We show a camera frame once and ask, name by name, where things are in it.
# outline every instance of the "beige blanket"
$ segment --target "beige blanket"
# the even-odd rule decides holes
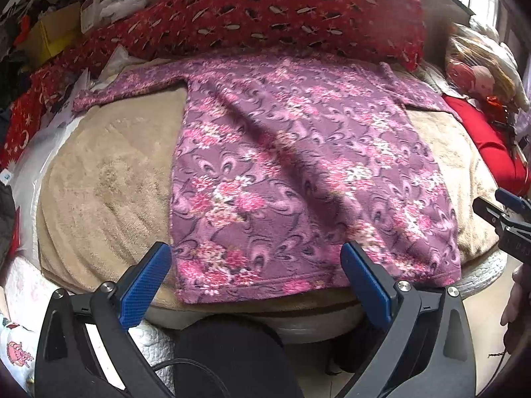
[[[73,291],[117,280],[155,241],[169,242],[170,169],[186,99],[184,87],[93,107],[42,183],[37,213],[40,261],[47,278]],[[452,115],[409,110],[437,157],[459,223],[462,263],[497,242],[472,213],[472,200],[492,200],[496,185],[464,128]],[[154,304],[209,312],[294,311],[352,302],[350,289],[229,304],[186,305],[170,272]]]

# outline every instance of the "blue gripper pad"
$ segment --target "blue gripper pad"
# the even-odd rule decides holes
[[[522,202],[522,199],[510,191],[499,188],[494,193],[494,196],[498,202],[500,202],[502,205],[505,205],[510,210],[513,210],[517,214],[521,214],[525,211],[525,206]]]
[[[380,284],[379,279],[371,271],[371,268],[383,269],[383,266],[372,264],[371,268],[368,267],[362,259],[362,255],[359,254],[360,251],[363,252],[362,248],[358,244],[355,245],[357,247],[350,242],[343,244],[341,247],[341,266],[370,322],[385,330],[392,323],[391,299]],[[371,262],[365,252],[363,255],[368,262]],[[383,273],[392,280],[385,269],[383,269]]]
[[[119,320],[126,330],[140,324],[172,265],[169,246],[162,242],[156,242],[145,256],[150,256],[150,259],[120,299]]]

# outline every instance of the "purple floral garment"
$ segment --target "purple floral garment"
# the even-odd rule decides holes
[[[452,112],[391,68],[307,51],[220,51],[120,75],[76,110],[188,83],[170,230],[186,303],[348,286],[358,241],[395,278],[460,278],[457,222],[404,105]]]

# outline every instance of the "pink cartoon character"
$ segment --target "pink cartoon character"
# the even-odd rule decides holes
[[[11,362],[13,365],[17,365],[19,367],[23,367],[25,365],[28,368],[30,367],[28,362],[31,362],[34,359],[33,356],[22,349],[22,342],[17,344],[14,341],[9,341],[7,343],[7,357],[9,358],[9,362]]]
[[[470,67],[461,61],[451,60],[446,66],[446,73],[466,93],[475,94],[482,99],[493,94],[495,80],[484,66]]]

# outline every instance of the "cardboard box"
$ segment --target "cardboard box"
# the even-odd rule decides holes
[[[81,35],[80,3],[43,16],[17,48],[28,56],[34,69],[55,57]]]

